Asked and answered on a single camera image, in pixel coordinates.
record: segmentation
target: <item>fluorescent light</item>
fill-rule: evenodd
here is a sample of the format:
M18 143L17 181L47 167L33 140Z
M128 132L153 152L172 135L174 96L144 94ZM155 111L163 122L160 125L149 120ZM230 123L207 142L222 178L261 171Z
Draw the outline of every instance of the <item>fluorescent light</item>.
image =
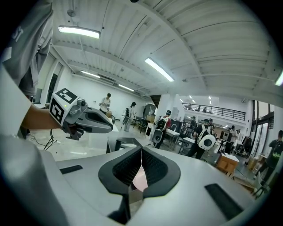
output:
M283 83L283 70L282 70L282 72L281 72L281 75L280 75L279 78L277 79L275 85L281 86L282 83Z
M165 78L168 79L169 82L174 82L174 79L170 77L160 66L157 65L152 59L147 58L145 60L146 63L148 63L151 67L153 67L155 70L157 70L159 73L161 73Z
M130 91L134 92L134 90L132 90L132 89L130 89L130 88L128 88L128 87L122 86L122 85L120 85L120 84L119 84L119 86L120 86L120 87L123 87L123 88L125 88L125 89L127 89L127 90L130 90Z
M84 72L84 71L81 71L81 72L82 72L82 73L84 73L84 74L91 75L91 76L94 76L94 77L96 77L96 78L99 78L99 79L100 79L100 76L98 76L98 75L94 75L94 74L92 74L92 73Z
M100 32L77 26L59 26L59 31L62 33L81 34L92 38L100 38Z

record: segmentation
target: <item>white backpack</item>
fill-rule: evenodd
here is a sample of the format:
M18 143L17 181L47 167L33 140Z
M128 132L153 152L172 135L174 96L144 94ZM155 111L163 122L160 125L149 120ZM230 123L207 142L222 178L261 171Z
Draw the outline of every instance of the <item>white backpack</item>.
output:
M203 137L205 137L206 135L210 134L210 126L208 126L208 128L205 129L204 124L202 124L202 128L203 128L203 130L199 134L199 137L198 137L198 140L197 140L198 144L200 143L200 141L202 140Z

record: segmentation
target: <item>black slot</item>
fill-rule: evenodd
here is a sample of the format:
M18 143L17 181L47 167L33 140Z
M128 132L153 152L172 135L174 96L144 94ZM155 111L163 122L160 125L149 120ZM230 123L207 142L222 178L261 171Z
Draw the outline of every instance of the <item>black slot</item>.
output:
M227 220L234 218L243 211L243 209L218 184L211 184L204 187Z
M80 165L76 165L76 166L70 166L70 167L67 167L67 168L60 169L60 171L61 171L62 174L66 174L66 173L75 172L75 171L80 170L80 169L83 169L83 167L80 166Z

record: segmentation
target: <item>balcony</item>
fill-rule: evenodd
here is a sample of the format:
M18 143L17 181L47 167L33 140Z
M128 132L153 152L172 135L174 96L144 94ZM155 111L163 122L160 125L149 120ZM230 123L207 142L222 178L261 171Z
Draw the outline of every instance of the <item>balcony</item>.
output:
M223 116L223 117L227 117L231 119L245 121L246 112L236 111L236 110L226 109L226 108L212 107L212 106L207 106L207 105L199 105L199 104L182 103L182 105L185 110L219 115L219 116Z

